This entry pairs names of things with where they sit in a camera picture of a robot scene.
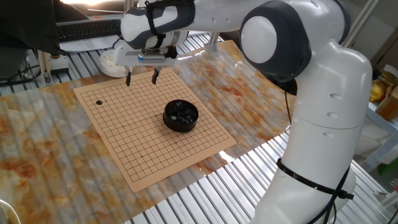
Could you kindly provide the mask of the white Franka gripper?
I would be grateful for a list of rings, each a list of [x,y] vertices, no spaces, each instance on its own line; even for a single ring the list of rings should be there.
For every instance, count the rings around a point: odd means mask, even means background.
[[[116,65],[136,67],[136,66],[168,66],[172,65],[177,58],[176,47],[166,47],[161,49],[141,49],[134,50],[126,41],[121,40],[115,44],[113,60]],[[152,76],[152,83],[155,85],[160,71],[155,68]],[[126,69],[126,85],[131,84],[131,71]]]

